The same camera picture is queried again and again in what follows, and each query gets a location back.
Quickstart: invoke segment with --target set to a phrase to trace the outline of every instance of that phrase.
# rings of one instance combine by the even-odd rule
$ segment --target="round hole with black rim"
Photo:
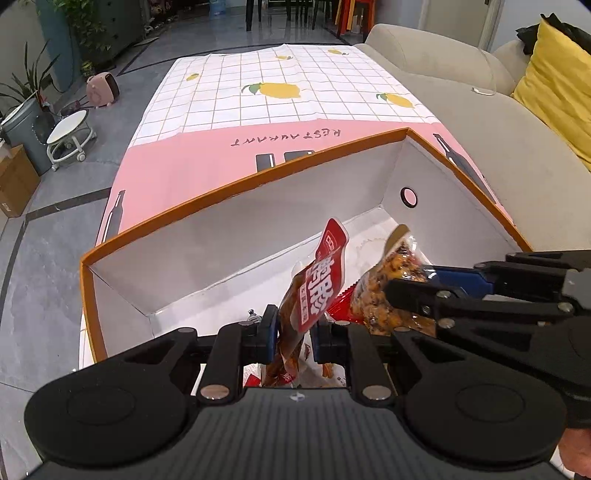
[[[417,194],[410,187],[404,187],[402,190],[400,190],[400,198],[402,200],[402,203],[405,204],[408,208],[415,208],[417,206]]]

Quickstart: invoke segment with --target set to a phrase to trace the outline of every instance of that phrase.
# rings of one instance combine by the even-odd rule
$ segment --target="beige sofa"
[[[591,248],[591,173],[509,96],[529,62],[520,40],[490,54],[440,35],[380,24],[356,46],[456,137],[535,250]],[[480,95],[472,87],[496,93]]]

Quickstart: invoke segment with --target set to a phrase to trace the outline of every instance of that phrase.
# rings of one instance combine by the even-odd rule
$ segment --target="human hand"
[[[558,451],[567,470],[591,478],[591,429],[566,429]]]

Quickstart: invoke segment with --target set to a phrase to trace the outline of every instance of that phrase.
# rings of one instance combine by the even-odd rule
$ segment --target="yellow pillow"
[[[512,97],[559,134],[591,171],[591,55],[542,19]]]

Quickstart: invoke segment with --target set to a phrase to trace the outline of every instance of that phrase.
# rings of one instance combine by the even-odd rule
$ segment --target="brown cardboard box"
[[[14,147],[12,158],[0,161],[0,210],[7,217],[21,216],[39,182],[24,147]]]

